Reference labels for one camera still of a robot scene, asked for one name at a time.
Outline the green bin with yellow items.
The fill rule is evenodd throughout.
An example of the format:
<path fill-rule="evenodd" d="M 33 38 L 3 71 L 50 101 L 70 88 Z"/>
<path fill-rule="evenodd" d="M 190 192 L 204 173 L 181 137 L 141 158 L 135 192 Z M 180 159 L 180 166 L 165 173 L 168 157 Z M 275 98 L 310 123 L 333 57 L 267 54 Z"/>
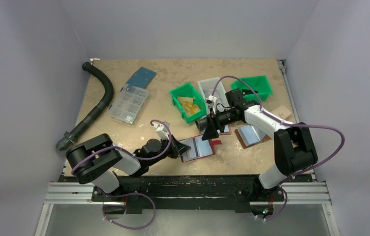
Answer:
<path fill-rule="evenodd" d="M 207 110 L 204 100 L 191 83 L 181 85 L 169 93 L 173 105 L 179 110 L 181 117 L 187 123 L 206 115 Z"/>

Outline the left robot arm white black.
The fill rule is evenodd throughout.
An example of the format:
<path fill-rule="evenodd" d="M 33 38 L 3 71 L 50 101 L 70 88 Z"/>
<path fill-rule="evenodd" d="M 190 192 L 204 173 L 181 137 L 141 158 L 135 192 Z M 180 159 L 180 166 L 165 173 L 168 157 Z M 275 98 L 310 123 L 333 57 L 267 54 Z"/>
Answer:
<path fill-rule="evenodd" d="M 189 145 L 175 137 L 150 139 L 133 153 L 115 146 L 108 134 L 98 135 L 79 145 L 71 147 L 65 154 L 79 184 L 92 183 L 104 191 L 111 201 L 123 196 L 123 188 L 115 172 L 119 169 L 130 177 L 139 177 L 149 171 L 149 167 L 166 157 L 178 158 L 189 151 Z"/>

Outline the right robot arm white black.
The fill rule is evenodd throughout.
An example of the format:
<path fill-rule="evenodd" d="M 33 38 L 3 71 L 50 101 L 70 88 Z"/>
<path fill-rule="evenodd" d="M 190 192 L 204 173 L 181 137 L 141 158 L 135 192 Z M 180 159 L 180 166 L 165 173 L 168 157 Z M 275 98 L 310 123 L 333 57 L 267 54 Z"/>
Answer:
<path fill-rule="evenodd" d="M 287 177 L 317 163 L 318 157 L 308 128 L 301 123 L 286 122 L 263 109 L 259 102 L 247 101 L 239 89 L 225 94 L 229 109 L 217 112 L 211 109 L 205 118 L 197 120 L 196 126 L 203 132 L 203 140 L 216 139 L 230 123 L 243 121 L 259 128 L 274 140 L 275 163 L 259 175 L 259 183 L 253 186 L 253 195 L 264 200 Z"/>

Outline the red leather card holder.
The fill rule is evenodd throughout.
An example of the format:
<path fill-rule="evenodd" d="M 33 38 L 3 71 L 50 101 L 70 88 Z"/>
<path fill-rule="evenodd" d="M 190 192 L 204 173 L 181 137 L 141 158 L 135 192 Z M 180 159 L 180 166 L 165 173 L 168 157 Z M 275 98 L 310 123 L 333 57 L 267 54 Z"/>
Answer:
<path fill-rule="evenodd" d="M 204 157 L 212 156 L 216 153 L 215 146 L 221 145 L 221 140 L 202 140 L 202 135 L 179 140 L 181 144 L 190 146 L 190 150 L 181 155 L 182 162 L 189 162 Z"/>

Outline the white striped credit card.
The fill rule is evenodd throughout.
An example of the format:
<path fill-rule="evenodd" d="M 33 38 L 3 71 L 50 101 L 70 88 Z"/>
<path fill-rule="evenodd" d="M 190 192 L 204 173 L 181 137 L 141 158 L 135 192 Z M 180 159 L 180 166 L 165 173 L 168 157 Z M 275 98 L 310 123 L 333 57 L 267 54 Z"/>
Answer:
<path fill-rule="evenodd" d="M 200 137 L 192 138 L 189 140 L 191 150 L 188 152 L 188 158 L 190 160 L 197 159 L 206 155 L 206 142 Z"/>

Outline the white plastic bin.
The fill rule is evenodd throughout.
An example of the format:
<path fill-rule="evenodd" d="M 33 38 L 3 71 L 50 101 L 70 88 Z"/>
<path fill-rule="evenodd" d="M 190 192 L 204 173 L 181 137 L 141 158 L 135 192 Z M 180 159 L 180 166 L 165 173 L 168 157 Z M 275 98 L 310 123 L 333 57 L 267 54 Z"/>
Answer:
<path fill-rule="evenodd" d="M 205 102 L 205 100 L 206 100 L 206 98 L 208 98 L 211 95 L 211 93 L 213 92 L 214 86 L 215 86 L 215 84 L 217 83 L 217 81 L 219 79 L 220 79 L 220 77 L 214 77 L 214 78 L 210 78 L 210 79 L 200 80 L 200 81 L 197 82 L 198 89 L 199 89 L 199 94 L 203 98 L 203 102 L 206 105 L 206 114 L 207 115 L 210 113 L 210 109 L 209 109 L 207 103 Z M 224 109 L 225 109 L 224 107 L 229 107 L 229 103 L 226 99 L 225 93 L 226 93 L 225 88 L 224 88 L 222 82 L 220 82 L 217 85 L 216 91 L 214 93 L 214 97 L 216 97 L 216 103 L 218 104 L 217 109 L 218 109 L 219 112 L 224 111 Z"/>

